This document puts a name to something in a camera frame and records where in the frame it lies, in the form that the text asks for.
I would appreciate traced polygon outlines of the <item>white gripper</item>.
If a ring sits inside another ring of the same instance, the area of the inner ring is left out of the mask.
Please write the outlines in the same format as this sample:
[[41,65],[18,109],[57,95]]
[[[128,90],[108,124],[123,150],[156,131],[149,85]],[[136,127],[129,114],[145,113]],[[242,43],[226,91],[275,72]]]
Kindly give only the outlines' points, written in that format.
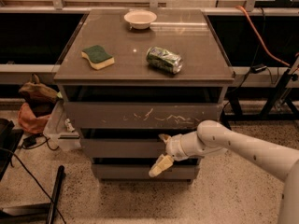
[[184,151],[185,137],[183,134],[170,136],[160,133],[159,138],[165,142],[165,151],[168,155],[161,154],[149,170],[149,176],[155,177],[169,169],[174,161],[184,161],[190,156]]

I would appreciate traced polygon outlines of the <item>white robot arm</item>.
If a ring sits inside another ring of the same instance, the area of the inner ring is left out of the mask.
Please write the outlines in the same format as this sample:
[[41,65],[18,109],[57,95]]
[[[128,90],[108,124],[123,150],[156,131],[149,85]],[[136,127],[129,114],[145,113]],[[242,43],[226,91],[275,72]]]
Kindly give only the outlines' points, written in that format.
[[191,133],[174,136],[162,133],[160,138],[165,143],[165,153],[150,168],[149,176],[161,174],[176,161],[228,149],[284,183],[278,224],[299,224],[298,150],[233,132],[214,120],[200,122]]

